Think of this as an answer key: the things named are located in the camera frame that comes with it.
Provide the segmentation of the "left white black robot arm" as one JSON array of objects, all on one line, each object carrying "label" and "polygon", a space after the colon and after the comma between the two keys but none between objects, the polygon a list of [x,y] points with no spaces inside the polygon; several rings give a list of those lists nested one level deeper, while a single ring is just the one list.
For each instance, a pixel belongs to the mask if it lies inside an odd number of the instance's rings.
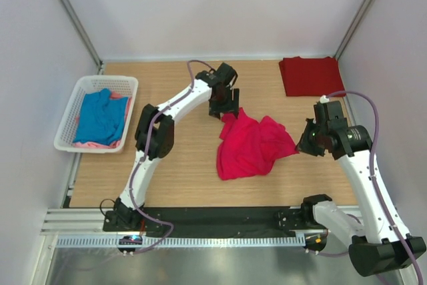
[{"label": "left white black robot arm", "polygon": [[174,145],[175,125],[199,105],[208,102],[208,114],[220,118],[230,113],[239,115],[240,90],[234,87],[237,71],[223,62],[213,68],[204,61],[207,71],[193,74],[192,60],[187,62],[190,84],[173,98],[157,106],[147,104],[141,112],[135,131],[135,161],[127,184],[104,214],[103,231],[138,230],[147,214],[143,212],[146,193],[160,161]]}]

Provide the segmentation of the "magenta pink t shirt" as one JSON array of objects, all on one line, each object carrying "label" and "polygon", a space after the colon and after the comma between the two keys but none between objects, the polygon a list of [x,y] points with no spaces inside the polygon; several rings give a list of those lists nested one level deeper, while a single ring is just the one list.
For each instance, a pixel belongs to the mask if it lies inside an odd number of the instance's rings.
[{"label": "magenta pink t shirt", "polygon": [[286,127],[270,116],[257,121],[240,108],[238,116],[227,113],[222,122],[216,170],[223,181],[266,176],[277,160],[298,153]]}]

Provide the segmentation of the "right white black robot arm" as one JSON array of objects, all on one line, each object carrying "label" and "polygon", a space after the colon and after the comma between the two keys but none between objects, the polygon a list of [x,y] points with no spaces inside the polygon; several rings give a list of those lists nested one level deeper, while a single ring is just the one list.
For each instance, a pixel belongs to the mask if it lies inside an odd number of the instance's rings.
[{"label": "right white black robot arm", "polygon": [[426,252],[421,236],[413,236],[397,213],[382,180],[374,144],[362,125],[350,126],[339,101],[322,97],[297,144],[299,152],[329,152],[349,179],[363,222],[357,223],[325,194],[302,202],[302,224],[329,229],[347,247],[354,269],[363,277],[414,265]]}]

